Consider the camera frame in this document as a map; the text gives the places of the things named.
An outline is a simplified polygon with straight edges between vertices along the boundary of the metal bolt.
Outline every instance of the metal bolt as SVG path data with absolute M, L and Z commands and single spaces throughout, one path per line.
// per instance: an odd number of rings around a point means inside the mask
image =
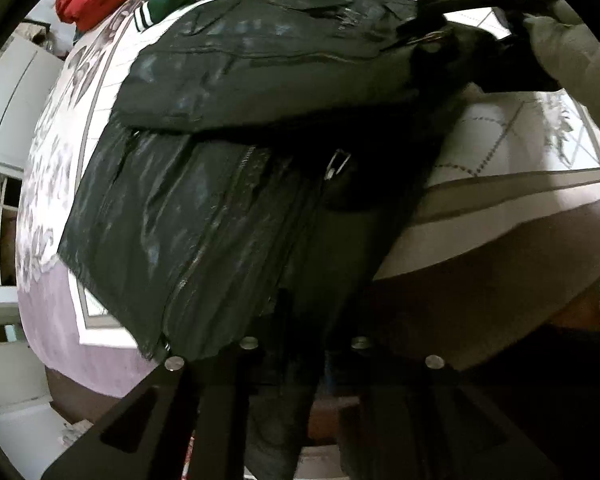
M 360 335 L 351 340 L 351 348 L 354 350 L 367 350 L 371 348 L 371 341 L 369 341 L 368 337 Z
M 258 339 L 255 337 L 243 337 L 240 341 L 240 348 L 243 350 L 255 350 L 258 347 Z
M 184 366 L 184 359 L 177 355 L 169 357 L 164 362 L 164 367 L 167 368 L 167 370 L 170 372 L 176 372 L 177 370 L 180 370 L 183 366 Z
M 424 364 L 427 365 L 427 368 L 431 368 L 432 370 L 440 370 L 445 367 L 445 360 L 439 355 L 430 355 L 424 359 Z

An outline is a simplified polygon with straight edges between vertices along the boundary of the white cloth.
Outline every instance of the white cloth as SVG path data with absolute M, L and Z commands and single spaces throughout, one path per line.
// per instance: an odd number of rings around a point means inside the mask
M 573 15 L 568 20 L 571 24 L 535 16 L 527 18 L 525 26 L 540 65 L 589 109 L 600 127 L 600 43 L 587 25 L 574 24 Z

